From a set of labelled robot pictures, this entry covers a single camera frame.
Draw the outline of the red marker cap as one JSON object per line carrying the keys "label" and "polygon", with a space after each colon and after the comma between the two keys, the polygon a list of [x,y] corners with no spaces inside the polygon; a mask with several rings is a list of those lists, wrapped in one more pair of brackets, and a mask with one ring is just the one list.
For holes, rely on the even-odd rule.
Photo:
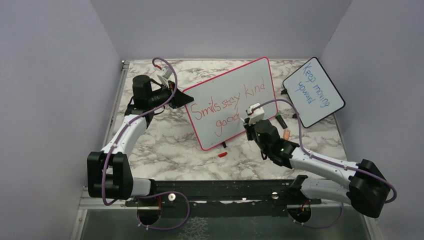
{"label": "red marker cap", "polygon": [[223,153],[218,154],[218,157],[222,158],[222,157],[225,157],[227,154],[228,154],[227,152],[223,152]]}

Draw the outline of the pink framed whiteboard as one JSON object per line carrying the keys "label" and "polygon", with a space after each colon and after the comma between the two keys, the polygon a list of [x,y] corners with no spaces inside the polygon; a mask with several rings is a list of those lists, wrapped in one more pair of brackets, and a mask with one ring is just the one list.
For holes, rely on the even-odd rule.
{"label": "pink framed whiteboard", "polygon": [[190,86],[183,93],[194,98],[185,109],[203,151],[243,134],[239,119],[247,118],[246,110],[276,97],[267,57]]}

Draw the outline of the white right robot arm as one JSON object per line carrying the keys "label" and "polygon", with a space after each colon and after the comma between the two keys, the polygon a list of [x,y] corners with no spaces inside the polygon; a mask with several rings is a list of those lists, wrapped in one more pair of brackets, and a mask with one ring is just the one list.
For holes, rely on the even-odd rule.
{"label": "white right robot arm", "polygon": [[269,120],[253,124],[243,121],[247,139],[254,141],[263,160],[289,169],[303,170],[323,177],[306,177],[288,190],[289,199],[300,204],[306,199],[327,199],[351,205],[359,213],[378,218],[390,192],[386,178],[370,160],[361,162],[325,158],[301,145],[280,137]]}

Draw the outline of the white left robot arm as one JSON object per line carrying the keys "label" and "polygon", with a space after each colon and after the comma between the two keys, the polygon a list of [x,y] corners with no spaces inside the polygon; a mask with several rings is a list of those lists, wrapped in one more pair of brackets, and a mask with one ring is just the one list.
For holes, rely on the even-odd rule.
{"label": "white left robot arm", "polygon": [[133,197],[144,205],[157,200],[154,181],[133,177],[129,156],[136,142],[150,126],[155,111],[168,105],[181,108],[194,101],[169,80],[159,89],[152,89],[153,79],[138,75],[132,80],[133,96],[124,113],[124,120],[116,135],[100,151],[92,151],[87,157],[88,194],[105,200],[127,200]]}

